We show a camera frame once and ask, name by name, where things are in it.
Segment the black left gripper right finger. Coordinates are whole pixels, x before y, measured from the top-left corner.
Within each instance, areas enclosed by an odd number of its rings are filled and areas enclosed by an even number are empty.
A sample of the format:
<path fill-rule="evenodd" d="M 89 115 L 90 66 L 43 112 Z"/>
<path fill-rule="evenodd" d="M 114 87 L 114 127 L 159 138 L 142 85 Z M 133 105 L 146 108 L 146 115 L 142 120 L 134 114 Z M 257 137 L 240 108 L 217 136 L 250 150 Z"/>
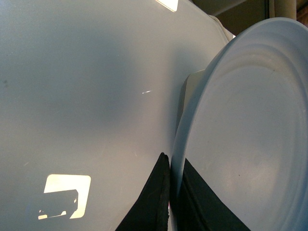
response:
<path fill-rule="evenodd" d="M 172 209 L 179 231 L 248 231 L 185 160 L 180 190 L 172 189 Z"/>

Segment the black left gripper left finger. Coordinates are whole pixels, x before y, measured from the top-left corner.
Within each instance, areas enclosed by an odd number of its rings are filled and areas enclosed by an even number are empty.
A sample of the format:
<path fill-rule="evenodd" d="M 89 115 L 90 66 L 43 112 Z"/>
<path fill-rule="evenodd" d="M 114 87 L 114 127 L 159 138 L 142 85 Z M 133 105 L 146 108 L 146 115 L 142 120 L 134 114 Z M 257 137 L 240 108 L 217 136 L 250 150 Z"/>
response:
<path fill-rule="evenodd" d="M 116 230 L 168 230 L 169 192 L 169 158 L 166 154 L 161 153 L 137 201 L 123 218 Z"/>

